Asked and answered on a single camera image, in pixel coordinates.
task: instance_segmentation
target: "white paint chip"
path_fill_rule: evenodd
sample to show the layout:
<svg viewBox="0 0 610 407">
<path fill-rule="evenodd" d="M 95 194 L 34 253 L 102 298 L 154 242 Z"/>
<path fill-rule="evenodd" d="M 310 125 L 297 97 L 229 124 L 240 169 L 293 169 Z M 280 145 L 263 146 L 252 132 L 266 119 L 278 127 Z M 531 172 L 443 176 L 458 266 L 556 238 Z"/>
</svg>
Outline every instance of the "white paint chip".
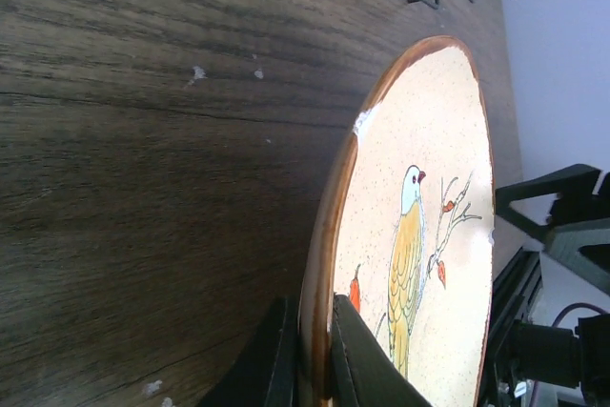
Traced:
<svg viewBox="0 0 610 407">
<path fill-rule="evenodd" d="M 360 144 L 360 142 L 366 136 L 366 132 L 371 128 L 376 112 L 382 103 L 383 101 L 378 102 L 374 107 L 366 112 L 362 112 L 358 115 L 358 118 L 356 118 L 356 122 L 354 123 L 354 133 L 358 139 L 358 144 Z"/>
<path fill-rule="evenodd" d="M 206 77 L 206 71 L 201 69 L 199 66 L 193 67 L 193 73 L 194 73 L 193 78 L 191 78 L 189 83 L 187 83 L 187 86 L 192 86 L 195 81 L 203 80 Z"/>
<path fill-rule="evenodd" d="M 144 393 L 144 396 L 146 397 L 154 395 L 157 391 L 161 389 L 161 383 L 163 383 L 161 380 L 154 381 L 153 383 L 147 383 L 144 386 L 142 393 Z"/>
</svg>

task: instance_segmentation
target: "bird painting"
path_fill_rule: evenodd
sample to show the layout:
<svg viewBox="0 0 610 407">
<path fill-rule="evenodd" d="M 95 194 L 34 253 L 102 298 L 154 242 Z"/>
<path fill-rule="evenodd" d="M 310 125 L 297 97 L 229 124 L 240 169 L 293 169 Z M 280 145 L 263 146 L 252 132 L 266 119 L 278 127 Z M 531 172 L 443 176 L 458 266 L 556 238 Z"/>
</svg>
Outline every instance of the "bird painting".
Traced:
<svg viewBox="0 0 610 407">
<path fill-rule="evenodd" d="M 409 337 L 425 285 L 426 269 L 422 262 L 425 220 L 420 188 L 425 176 L 415 165 L 405 174 L 388 280 L 390 359 L 405 378 Z"/>
</svg>

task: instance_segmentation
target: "ceramic plate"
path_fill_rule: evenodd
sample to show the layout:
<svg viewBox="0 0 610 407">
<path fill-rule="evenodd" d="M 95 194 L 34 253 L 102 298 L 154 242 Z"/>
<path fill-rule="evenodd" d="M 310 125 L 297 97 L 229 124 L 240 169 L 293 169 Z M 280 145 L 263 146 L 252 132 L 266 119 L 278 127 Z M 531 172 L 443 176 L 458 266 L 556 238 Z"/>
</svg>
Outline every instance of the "ceramic plate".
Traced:
<svg viewBox="0 0 610 407">
<path fill-rule="evenodd" d="M 370 94 L 320 204 L 300 306 L 306 402 L 328 403 L 320 399 L 329 393 L 335 292 L 350 297 L 396 369 L 433 405 L 473 405 L 493 224 L 472 55 L 452 37 L 423 40 Z"/>
</svg>

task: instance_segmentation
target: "tree branch painting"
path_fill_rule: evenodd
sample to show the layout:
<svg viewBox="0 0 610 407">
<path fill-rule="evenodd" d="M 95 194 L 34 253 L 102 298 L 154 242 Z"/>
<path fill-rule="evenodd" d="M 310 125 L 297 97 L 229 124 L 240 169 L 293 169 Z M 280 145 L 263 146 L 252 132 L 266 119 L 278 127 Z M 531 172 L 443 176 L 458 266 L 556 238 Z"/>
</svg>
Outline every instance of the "tree branch painting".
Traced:
<svg viewBox="0 0 610 407">
<path fill-rule="evenodd" d="M 466 184 L 463 189 L 457 194 L 454 199 L 447 200 L 447 196 L 451 191 L 451 187 L 458 181 L 458 178 L 455 176 L 447 185 L 447 188 L 444 189 L 442 178 L 440 179 L 440 214 L 438 216 L 438 226 L 437 226 L 437 236 L 435 240 L 435 250 L 432 255 L 428 259 L 428 268 L 427 274 L 428 278 L 430 277 L 430 273 L 433 271 L 435 266 L 437 266 L 437 275 L 438 279 L 442 283 L 443 287 L 447 287 L 447 279 L 446 279 L 446 271 L 445 271 L 445 263 L 440 257 L 442 256 L 447 244 L 449 243 L 449 238 L 453 230 L 456 228 L 458 224 L 463 223 L 464 221 L 468 221 L 469 219 L 482 219 L 481 216 L 476 214 L 469 214 L 468 210 L 470 210 L 470 202 L 468 202 L 463 210 L 460 212 L 459 208 L 466 198 L 466 194 L 468 193 L 468 189 L 470 188 L 470 182 L 473 175 L 470 173 Z M 443 218 L 448 215 L 449 223 L 446 226 L 445 234 L 442 239 L 440 238 L 440 228 L 442 226 Z"/>
</svg>

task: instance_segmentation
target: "wood grain surface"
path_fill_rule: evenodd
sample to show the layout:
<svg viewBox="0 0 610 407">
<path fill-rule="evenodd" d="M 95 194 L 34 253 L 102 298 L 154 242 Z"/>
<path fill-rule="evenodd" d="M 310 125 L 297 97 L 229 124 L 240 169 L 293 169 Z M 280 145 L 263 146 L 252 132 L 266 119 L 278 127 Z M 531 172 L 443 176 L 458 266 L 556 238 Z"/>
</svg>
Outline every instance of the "wood grain surface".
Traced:
<svg viewBox="0 0 610 407">
<path fill-rule="evenodd" d="M 336 151 L 420 38 L 473 51 L 519 181 L 500 0 L 443 6 L 0 0 L 0 405 L 194 405 L 298 293 Z"/>
</svg>

